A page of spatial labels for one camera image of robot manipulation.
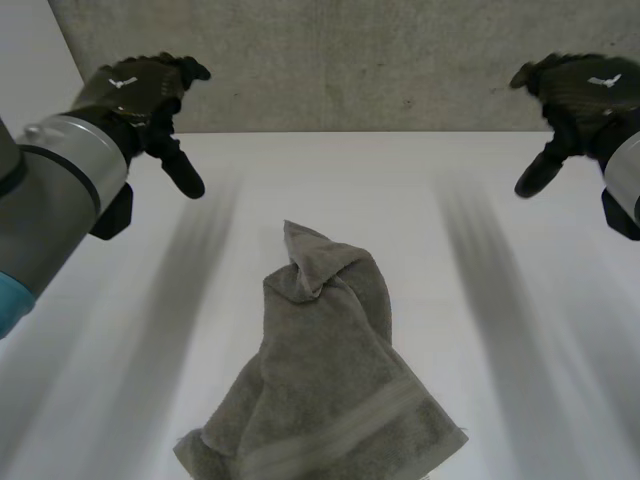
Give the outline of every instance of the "black glove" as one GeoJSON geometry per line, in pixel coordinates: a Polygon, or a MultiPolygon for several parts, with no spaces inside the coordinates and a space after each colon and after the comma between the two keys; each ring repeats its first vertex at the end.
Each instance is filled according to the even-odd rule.
{"type": "Polygon", "coordinates": [[[83,118],[107,133],[127,162],[146,152],[159,158],[162,168],[189,198],[204,195],[204,183],[180,150],[173,115],[194,80],[211,73],[192,57],[128,58],[101,67],[86,83],[66,115],[83,118]]]}
{"type": "Polygon", "coordinates": [[[604,171],[613,152],[640,130],[640,66],[624,58],[549,55],[516,73],[511,88],[521,87],[540,100],[554,131],[518,180],[521,197],[544,189],[567,157],[588,155],[604,171]]]}

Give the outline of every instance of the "white table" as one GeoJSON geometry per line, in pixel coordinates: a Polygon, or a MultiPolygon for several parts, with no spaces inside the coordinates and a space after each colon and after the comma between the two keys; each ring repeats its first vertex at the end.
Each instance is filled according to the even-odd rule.
{"type": "Polygon", "coordinates": [[[640,477],[640,250],[608,230],[595,165],[568,162],[525,202],[513,185],[544,134],[182,139],[206,197],[137,160],[133,225],[88,238],[0,347],[0,478],[188,478],[171,448],[258,349],[284,219],[377,260],[396,349],[471,439],[432,479],[640,477]],[[533,350],[513,351],[517,328],[482,334],[468,307],[436,201],[451,172],[493,205],[535,305],[533,350]],[[510,396],[527,386],[525,403],[510,396]]]}

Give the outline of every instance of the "white logo on hand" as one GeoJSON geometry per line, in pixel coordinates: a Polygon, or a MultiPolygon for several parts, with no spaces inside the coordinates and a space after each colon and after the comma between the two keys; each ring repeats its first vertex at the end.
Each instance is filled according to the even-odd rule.
{"type": "Polygon", "coordinates": [[[137,81],[137,80],[138,80],[138,79],[137,79],[136,77],[131,77],[129,80],[125,80],[124,82],[117,82],[117,81],[115,81],[115,80],[111,80],[111,79],[109,79],[109,83],[110,83],[111,85],[113,85],[114,87],[116,87],[116,88],[122,88],[122,87],[124,87],[125,85],[129,85],[130,83],[133,83],[133,82],[135,82],[135,81],[137,81]]]}
{"type": "Polygon", "coordinates": [[[609,80],[600,80],[599,78],[596,77],[591,77],[588,82],[589,83],[593,83],[594,85],[604,85],[607,88],[611,88],[613,87],[618,80],[620,80],[622,78],[622,74],[619,73],[618,75],[616,75],[615,77],[609,79],[609,80]]]}

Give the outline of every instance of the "gray towel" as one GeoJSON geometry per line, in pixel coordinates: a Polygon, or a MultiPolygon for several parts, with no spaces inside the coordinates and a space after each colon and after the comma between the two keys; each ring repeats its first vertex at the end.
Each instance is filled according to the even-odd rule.
{"type": "Polygon", "coordinates": [[[285,223],[264,280],[264,340],[174,451],[196,480],[419,480],[467,437],[391,347],[371,255],[285,223]]]}

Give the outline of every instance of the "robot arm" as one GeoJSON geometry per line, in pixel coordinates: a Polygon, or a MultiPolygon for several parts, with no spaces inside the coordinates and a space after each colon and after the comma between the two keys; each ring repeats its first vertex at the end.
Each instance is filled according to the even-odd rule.
{"type": "Polygon", "coordinates": [[[128,59],[101,68],[73,110],[27,126],[15,142],[0,122],[0,338],[87,234],[109,239],[129,225],[134,156],[160,158],[183,193],[204,194],[171,135],[184,91],[209,77],[190,57],[128,59]]]}
{"type": "Polygon", "coordinates": [[[537,195],[570,156],[595,159],[607,188],[602,205],[607,223],[640,240],[640,65],[603,55],[549,55],[526,63],[511,80],[542,104],[554,131],[516,184],[516,193],[537,195]]]}

